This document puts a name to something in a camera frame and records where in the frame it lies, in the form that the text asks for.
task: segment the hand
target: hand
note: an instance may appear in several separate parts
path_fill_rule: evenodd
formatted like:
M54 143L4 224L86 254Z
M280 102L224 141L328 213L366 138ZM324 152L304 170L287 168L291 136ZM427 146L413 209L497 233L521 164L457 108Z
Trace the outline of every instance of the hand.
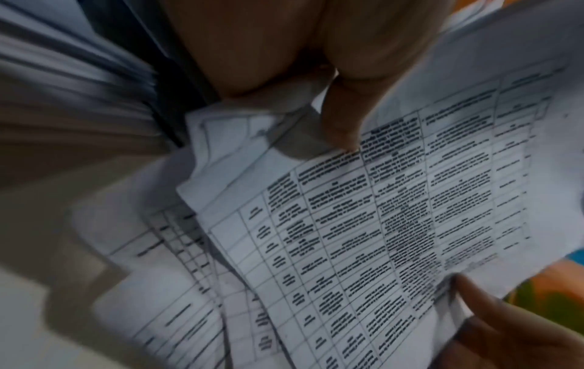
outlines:
M509 305L456 277L456 289L474 313L436 359L437 369L580 369L584 338Z
M422 56L450 0L164 0L173 26L222 97L332 64L328 141L358 148L365 116Z

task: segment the beige surface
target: beige surface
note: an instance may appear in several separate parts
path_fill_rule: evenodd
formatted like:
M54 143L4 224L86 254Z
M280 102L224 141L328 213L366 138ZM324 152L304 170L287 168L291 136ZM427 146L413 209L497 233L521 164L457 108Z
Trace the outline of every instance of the beige surface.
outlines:
M66 221L73 201L150 160L119 157L1 190L0 367L158 367L93 320L91 302L123 274L87 252Z

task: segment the pile of paper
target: pile of paper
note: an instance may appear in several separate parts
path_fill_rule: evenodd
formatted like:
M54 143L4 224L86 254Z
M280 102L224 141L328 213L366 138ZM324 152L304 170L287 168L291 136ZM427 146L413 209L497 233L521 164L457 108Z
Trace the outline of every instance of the pile of paper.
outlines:
M151 147L154 99L151 67L98 36L77 1L0 1L0 142Z
M187 117L193 147L77 204L129 277L98 318L171 368L426 368L464 316L584 240L579 0L445 35L344 153L326 71Z

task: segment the skin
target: skin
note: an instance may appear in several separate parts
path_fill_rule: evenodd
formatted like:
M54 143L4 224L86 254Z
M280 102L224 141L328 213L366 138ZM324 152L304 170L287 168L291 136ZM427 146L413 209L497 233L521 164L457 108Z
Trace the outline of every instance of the skin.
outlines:
M199 67L224 98L334 66L322 109L328 141L358 148L359 128L423 55L449 0L162 0Z
M455 288L474 316L436 359L435 368L584 368L579 334L488 295L462 275Z

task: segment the patterned cloth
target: patterned cloth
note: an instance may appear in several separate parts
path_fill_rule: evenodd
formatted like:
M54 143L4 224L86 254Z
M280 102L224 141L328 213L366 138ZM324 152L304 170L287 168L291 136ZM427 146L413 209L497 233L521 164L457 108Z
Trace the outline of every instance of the patterned cloth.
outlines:
M523 282L505 301L584 335L584 250Z

